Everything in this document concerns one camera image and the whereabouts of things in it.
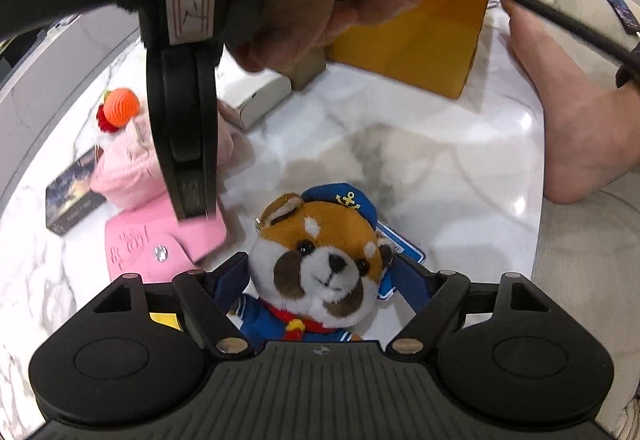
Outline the person right hand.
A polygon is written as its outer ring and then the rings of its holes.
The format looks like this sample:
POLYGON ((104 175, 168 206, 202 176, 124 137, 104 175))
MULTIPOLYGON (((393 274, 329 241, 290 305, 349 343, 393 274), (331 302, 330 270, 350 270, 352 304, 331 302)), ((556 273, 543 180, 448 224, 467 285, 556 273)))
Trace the person right hand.
POLYGON ((262 20, 250 40, 230 50, 248 72, 291 67, 351 26, 375 26, 419 0, 264 0, 262 20))

